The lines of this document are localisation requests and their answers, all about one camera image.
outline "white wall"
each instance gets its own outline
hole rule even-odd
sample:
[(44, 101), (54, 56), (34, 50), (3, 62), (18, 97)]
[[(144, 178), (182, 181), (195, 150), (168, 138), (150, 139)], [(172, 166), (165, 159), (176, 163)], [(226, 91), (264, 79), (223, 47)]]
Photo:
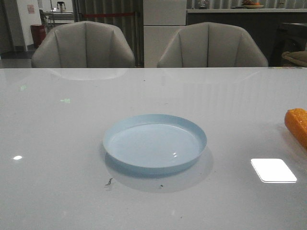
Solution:
[[(50, 11), (50, 0), (41, 0), (42, 4), (43, 4), (43, 10), (45, 12)], [(52, 0), (52, 7), (57, 7), (57, 2), (59, 0)], [(65, 6), (66, 6), (66, 11), (68, 12), (72, 12), (72, 1), (71, 0), (60, 0), (65, 2)]]
[[(34, 5), (35, 13), (29, 13), (27, 5)], [(17, 6), (26, 46), (33, 44), (31, 25), (41, 24), (37, 0), (17, 0)]]
[(38, 3), (38, 7), (39, 7), (40, 9), (42, 9), (42, 8), (43, 8), (43, 2), (42, 2), (42, 0), (37, 0), (37, 3)]

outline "kettle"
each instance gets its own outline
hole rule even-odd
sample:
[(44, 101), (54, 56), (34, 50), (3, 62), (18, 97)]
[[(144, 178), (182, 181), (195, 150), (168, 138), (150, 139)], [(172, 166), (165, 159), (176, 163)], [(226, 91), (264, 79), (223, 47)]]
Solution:
[(63, 12), (63, 5), (64, 5), (64, 9), (66, 9), (65, 2), (63, 1), (57, 2), (57, 8), (59, 8), (61, 12)]

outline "sign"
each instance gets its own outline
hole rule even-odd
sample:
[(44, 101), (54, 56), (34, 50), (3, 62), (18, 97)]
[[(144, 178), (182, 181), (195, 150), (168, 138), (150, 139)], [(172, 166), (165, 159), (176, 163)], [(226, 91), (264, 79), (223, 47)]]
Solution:
[(28, 6), (28, 12), (34, 13), (34, 5), (27, 5)]

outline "light blue plate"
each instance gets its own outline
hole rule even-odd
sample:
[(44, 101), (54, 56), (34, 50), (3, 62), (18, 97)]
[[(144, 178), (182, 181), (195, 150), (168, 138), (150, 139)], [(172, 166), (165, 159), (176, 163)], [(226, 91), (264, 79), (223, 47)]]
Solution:
[(104, 135), (107, 153), (137, 173), (169, 174), (192, 166), (207, 143), (204, 131), (177, 116), (149, 114), (115, 123)]

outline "chair backrest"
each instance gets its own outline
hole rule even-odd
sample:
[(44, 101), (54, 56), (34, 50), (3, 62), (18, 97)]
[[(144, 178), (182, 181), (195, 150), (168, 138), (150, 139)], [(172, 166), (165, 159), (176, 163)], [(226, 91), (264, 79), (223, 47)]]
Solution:
[(134, 55), (122, 31), (91, 21), (52, 29), (32, 56), (33, 68), (133, 68)]
[(184, 26), (175, 33), (157, 66), (266, 67), (268, 61), (243, 28), (199, 23)]

